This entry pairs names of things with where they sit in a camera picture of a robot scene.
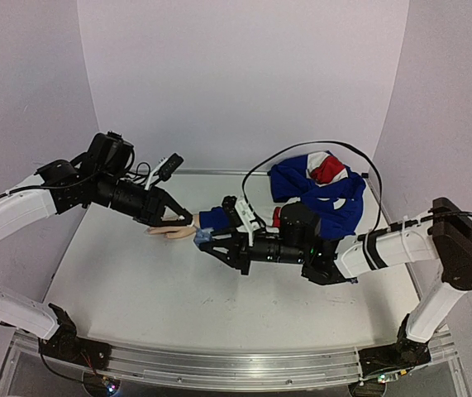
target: blue cloth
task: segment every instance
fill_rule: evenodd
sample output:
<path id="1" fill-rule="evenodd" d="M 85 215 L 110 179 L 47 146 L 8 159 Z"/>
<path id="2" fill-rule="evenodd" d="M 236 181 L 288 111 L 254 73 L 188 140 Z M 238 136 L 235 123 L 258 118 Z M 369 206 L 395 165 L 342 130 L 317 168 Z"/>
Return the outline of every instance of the blue cloth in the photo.
<path id="1" fill-rule="evenodd" d="M 318 186 L 308 178 L 308 156 L 299 155 L 274 165 L 270 170 L 270 190 L 275 203 L 299 197 L 321 219 L 320 236 L 328 240 L 355 234 L 362 217 L 362 194 L 366 183 L 346 166 L 348 178 L 333 184 Z M 201 227 L 214 230 L 229 227 L 221 207 L 199 214 Z"/>

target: metal frame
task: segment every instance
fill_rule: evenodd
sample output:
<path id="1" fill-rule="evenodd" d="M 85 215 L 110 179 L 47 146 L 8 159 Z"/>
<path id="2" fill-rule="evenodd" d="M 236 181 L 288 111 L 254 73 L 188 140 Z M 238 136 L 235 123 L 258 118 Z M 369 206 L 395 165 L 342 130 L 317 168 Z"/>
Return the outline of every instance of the metal frame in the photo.
<path id="1" fill-rule="evenodd" d="M 246 171 L 181 170 L 177 173 L 245 175 Z M 255 174 L 267 175 L 264 171 Z M 436 332 L 429 348 L 432 361 L 428 365 L 448 362 L 457 396 L 469 396 L 460 358 L 447 326 Z M 24 353 L 38 356 L 37 340 L 23 332 L 16 332 L 2 367 L 0 396 L 7 395 L 19 358 Z M 49 360 L 57 365 L 85 370 L 75 364 Z M 108 370 L 102 371 L 102 374 L 136 383 L 195 390 L 288 391 L 355 383 L 360 377 L 360 364 L 357 348 L 250 353 L 175 351 L 112 344 Z"/>

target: black bracket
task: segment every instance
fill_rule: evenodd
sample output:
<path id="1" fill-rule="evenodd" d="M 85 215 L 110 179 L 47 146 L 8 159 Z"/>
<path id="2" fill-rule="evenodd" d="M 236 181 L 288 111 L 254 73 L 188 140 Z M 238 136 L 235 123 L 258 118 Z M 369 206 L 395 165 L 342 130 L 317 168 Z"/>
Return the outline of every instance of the black bracket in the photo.
<path id="1" fill-rule="evenodd" d="M 48 341 L 39 341 L 39 352 L 80 366 L 87 366 L 85 356 L 95 370 L 105 370 L 111 355 L 111 345 L 78 337 L 76 326 L 69 315 L 54 304 L 49 306 L 57 316 L 60 328 Z"/>
<path id="2" fill-rule="evenodd" d="M 437 198 L 431 212 L 460 211 L 448 198 Z M 460 291 L 472 290 L 472 221 L 466 216 L 434 218 L 429 229 L 440 256 L 441 280 Z"/>
<path id="3" fill-rule="evenodd" d="M 236 196 L 226 196 L 221 204 L 222 210 L 225 212 L 231 227 L 239 227 L 243 224 L 236 211 L 236 201 Z"/>
<path id="4" fill-rule="evenodd" d="M 247 233 L 241 233 L 230 228 L 213 232 L 212 236 L 220 236 L 229 233 L 229 237 L 214 239 L 211 242 L 199 244 L 199 250 L 215 256 L 219 261 L 237 269 L 242 275 L 249 275 L 250 253 L 249 237 Z"/>
<path id="5" fill-rule="evenodd" d="M 64 189 L 52 189 L 50 191 L 58 215 L 78 204 L 87 207 L 93 200 L 95 182 L 85 180 L 80 183 L 83 180 L 82 175 L 67 160 L 56 160 L 43 165 L 37 170 L 36 174 L 45 181 L 44 186 L 65 187 Z"/>
<path id="6" fill-rule="evenodd" d="M 340 240 L 319 239 L 315 255 L 302 266 L 302 277 L 317 285 L 333 285 L 345 282 L 355 284 L 357 279 L 347 279 L 335 265 L 336 247 Z"/>
<path id="7" fill-rule="evenodd" d="M 398 331 L 398 340 L 391 345 L 369 347 L 359 351 L 360 366 L 364 379 L 371 379 L 385 373 L 409 370 L 415 366 L 428 364 L 431 353 L 428 343 L 407 339 L 408 316 Z"/>
<path id="8" fill-rule="evenodd" d="M 165 210 L 169 208 L 182 219 L 174 221 L 163 221 Z M 135 219 L 137 222 L 152 227 L 162 226 L 189 226 L 192 224 L 193 215 L 163 189 L 156 186 L 151 187 L 149 195 L 141 209 L 141 214 Z"/>

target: mannequin hand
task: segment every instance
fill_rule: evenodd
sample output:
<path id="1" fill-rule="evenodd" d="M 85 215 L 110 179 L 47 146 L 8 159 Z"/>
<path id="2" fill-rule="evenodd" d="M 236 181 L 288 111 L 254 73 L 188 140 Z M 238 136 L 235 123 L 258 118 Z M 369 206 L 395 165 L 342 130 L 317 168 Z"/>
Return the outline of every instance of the mannequin hand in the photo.
<path id="1" fill-rule="evenodd" d="M 199 215 L 193 215 L 193 224 L 196 227 L 201 227 L 199 224 Z M 166 238 L 175 240 L 178 238 L 185 238 L 195 234 L 195 227 L 190 226 L 164 226 L 164 227 L 150 227 L 146 230 L 148 234 L 164 234 Z"/>

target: black mount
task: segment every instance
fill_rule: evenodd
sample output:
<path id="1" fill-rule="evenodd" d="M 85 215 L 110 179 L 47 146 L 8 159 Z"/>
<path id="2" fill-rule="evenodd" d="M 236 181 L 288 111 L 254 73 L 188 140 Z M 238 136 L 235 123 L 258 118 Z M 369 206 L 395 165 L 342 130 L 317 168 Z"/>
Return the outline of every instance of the black mount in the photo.
<path id="1" fill-rule="evenodd" d="M 48 341 L 39 341 L 39 352 L 80 366 L 87 366 L 83 358 L 85 355 L 95 370 L 105 370 L 111 355 L 111 345 L 78 337 L 76 326 L 69 315 L 54 304 L 49 306 L 57 316 L 60 327 Z"/>
<path id="2" fill-rule="evenodd" d="M 360 366 L 365 379 L 371 379 L 389 372 L 407 371 L 415 366 L 428 364 L 431 361 L 428 343 L 414 342 L 407 339 L 408 317 L 409 315 L 403 320 L 398 331 L 398 340 L 395 343 L 369 347 L 359 351 Z"/>
<path id="3" fill-rule="evenodd" d="M 448 198 L 436 198 L 431 212 L 460 211 Z M 469 217 L 434 218 L 429 234 L 443 266 L 441 280 L 460 291 L 472 290 L 472 221 Z"/>
<path id="4" fill-rule="evenodd" d="M 56 160 L 40 167 L 37 174 L 52 189 L 52 199 L 58 214 L 72 207 L 90 203 L 110 207 L 132 216 L 137 222 L 149 226 L 187 226 L 193 215 L 181 207 L 165 190 L 124 179 L 131 165 L 127 163 L 133 153 L 133 145 L 114 132 L 98 133 L 88 151 L 72 161 Z M 158 173 L 159 180 L 166 181 L 183 163 L 183 158 L 173 154 Z M 163 221 L 164 212 L 170 209 L 179 216 L 175 221 Z"/>
<path id="5" fill-rule="evenodd" d="M 302 277 L 318 285 L 333 285 L 349 282 L 355 284 L 357 279 L 347 279 L 335 265 L 336 247 L 340 240 L 318 239 L 314 249 L 316 255 L 312 261 L 304 262 Z"/>

